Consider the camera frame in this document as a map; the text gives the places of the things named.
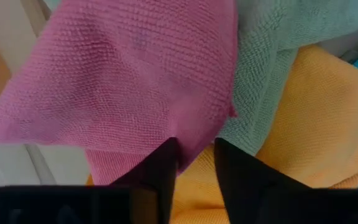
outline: yellow microfiber cloth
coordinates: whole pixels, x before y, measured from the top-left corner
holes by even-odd
[[[310,187],[358,187],[358,69],[300,49],[257,158]],[[170,223],[229,223],[212,145],[177,177]]]
[[[310,187],[358,187],[358,69],[301,48],[257,157]]]

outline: mint green towel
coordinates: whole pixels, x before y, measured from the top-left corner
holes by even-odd
[[[219,136],[256,155],[274,119],[298,48],[358,30],[358,0],[238,0],[234,81],[238,117]]]

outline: orange microfiber cloth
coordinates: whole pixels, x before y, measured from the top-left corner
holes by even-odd
[[[300,49],[257,157],[310,187],[358,187],[358,69]]]

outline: pink towel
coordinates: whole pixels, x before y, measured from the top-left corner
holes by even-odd
[[[231,112],[233,0],[64,0],[0,97],[0,142],[81,146],[95,184],[171,136],[183,170]]]

